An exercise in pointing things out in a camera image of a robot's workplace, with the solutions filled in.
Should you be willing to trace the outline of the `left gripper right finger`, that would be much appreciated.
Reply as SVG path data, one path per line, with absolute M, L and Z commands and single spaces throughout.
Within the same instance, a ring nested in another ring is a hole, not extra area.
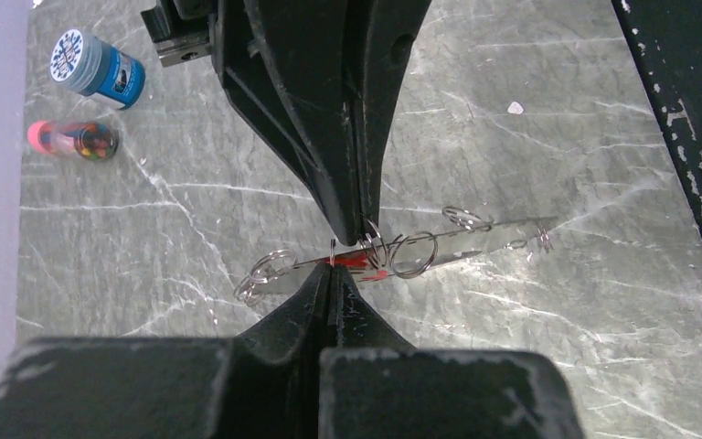
M 569 385 L 532 351 L 415 349 L 329 270 L 336 345 L 320 357 L 322 438 L 582 438 Z

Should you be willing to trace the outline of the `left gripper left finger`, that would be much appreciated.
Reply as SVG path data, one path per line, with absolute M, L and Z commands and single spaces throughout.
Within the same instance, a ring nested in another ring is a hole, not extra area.
M 0 376 L 0 438 L 315 438 L 332 269 L 236 337 L 44 337 Z

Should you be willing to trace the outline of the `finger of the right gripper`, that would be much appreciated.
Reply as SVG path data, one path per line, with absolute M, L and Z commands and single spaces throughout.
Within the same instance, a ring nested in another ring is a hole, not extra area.
M 343 73 L 363 223 L 378 221 L 390 127 L 411 48 L 430 5 L 430 0 L 347 3 Z
M 213 60 L 229 102 L 309 188 L 337 239 L 361 237 L 342 78 L 346 1 L 219 1 Z

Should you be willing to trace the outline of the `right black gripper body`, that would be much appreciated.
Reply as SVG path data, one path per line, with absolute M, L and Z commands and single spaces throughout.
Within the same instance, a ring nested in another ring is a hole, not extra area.
M 164 68 L 208 57 L 217 67 L 212 32 L 218 1 L 160 0 L 140 15 Z

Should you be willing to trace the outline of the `key with red tag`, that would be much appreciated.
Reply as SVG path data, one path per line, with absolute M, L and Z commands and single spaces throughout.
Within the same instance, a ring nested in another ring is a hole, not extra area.
M 392 273 L 386 269 L 375 268 L 364 251 L 356 250 L 334 256 L 335 265 L 343 265 L 355 282 L 377 282 L 389 278 Z

